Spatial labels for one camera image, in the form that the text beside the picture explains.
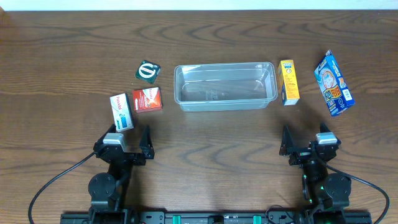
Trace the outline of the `dark green square box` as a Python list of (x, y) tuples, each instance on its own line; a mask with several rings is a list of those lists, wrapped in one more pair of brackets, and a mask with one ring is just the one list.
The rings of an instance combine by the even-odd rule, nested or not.
[(160, 65), (143, 60), (136, 71), (135, 77), (139, 80), (153, 84), (159, 75), (159, 72)]

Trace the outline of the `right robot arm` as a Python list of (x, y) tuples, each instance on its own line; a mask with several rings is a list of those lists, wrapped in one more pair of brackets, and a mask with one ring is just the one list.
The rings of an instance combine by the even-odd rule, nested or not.
[(344, 222), (343, 209), (349, 205), (351, 179), (337, 172), (330, 174), (326, 166), (336, 157), (340, 144), (323, 123), (315, 140), (306, 147), (296, 146), (288, 126), (283, 127), (279, 154), (289, 156), (289, 164), (303, 170), (302, 192), (310, 202), (294, 213), (295, 223)]

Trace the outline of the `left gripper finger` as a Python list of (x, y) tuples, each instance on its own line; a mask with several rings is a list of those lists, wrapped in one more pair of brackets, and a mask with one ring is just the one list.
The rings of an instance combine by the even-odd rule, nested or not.
[(155, 152), (150, 137), (150, 127), (146, 126), (141, 137), (139, 148), (146, 159), (154, 159)]
[(104, 136), (106, 136), (108, 133), (115, 133), (116, 132), (116, 125), (112, 124), (109, 129), (105, 132)]

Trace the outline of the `clear plastic container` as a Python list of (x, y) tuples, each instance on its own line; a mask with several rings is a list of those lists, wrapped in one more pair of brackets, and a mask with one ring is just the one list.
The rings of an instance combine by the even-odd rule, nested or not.
[(179, 65), (174, 70), (174, 99), (183, 111), (257, 110), (276, 98), (270, 62)]

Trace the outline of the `yellow cough syrup box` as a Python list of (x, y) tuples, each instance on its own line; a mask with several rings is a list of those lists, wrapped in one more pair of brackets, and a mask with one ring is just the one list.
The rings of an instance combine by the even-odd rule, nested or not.
[(279, 92), (284, 106), (295, 105), (300, 99), (293, 60), (281, 60), (278, 66)]

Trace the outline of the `blue fever patch box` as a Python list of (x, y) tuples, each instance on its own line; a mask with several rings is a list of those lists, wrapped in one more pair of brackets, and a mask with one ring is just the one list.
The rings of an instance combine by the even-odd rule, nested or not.
[(314, 76), (331, 116), (338, 116), (355, 105), (355, 100), (331, 50), (328, 50), (320, 60), (314, 70)]

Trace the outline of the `red medicine box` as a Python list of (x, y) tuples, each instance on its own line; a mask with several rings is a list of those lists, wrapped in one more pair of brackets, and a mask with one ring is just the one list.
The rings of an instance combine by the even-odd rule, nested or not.
[(136, 113), (162, 110), (159, 87), (134, 90), (132, 96)]

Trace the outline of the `white Panadol box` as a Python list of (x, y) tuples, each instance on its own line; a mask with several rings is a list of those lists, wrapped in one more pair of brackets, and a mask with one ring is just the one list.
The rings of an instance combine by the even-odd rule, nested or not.
[(127, 94), (122, 93), (119, 95), (111, 96), (109, 100), (111, 103), (116, 131), (122, 132), (133, 129), (134, 123)]

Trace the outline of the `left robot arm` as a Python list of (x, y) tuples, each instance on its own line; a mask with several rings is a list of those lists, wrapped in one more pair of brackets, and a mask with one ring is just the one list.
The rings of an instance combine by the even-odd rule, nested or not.
[(107, 172), (96, 174), (88, 184), (91, 195), (89, 224), (138, 223), (136, 212), (124, 207), (124, 201), (134, 166), (144, 166), (146, 160), (155, 156), (150, 138), (150, 127), (144, 128), (139, 149), (141, 152), (126, 152), (126, 140), (116, 126), (110, 128), (95, 142), (93, 152), (97, 158), (109, 164)]

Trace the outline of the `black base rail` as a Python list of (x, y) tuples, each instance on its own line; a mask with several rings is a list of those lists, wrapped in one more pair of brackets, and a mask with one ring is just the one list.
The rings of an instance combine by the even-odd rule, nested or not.
[(178, 213), (178, 212), (90, 212), (61, 215), (60, 224), (371, 224), (368, 212), (317, 212), (312, 217), (298, 212), (271, 209), (264, 213)]

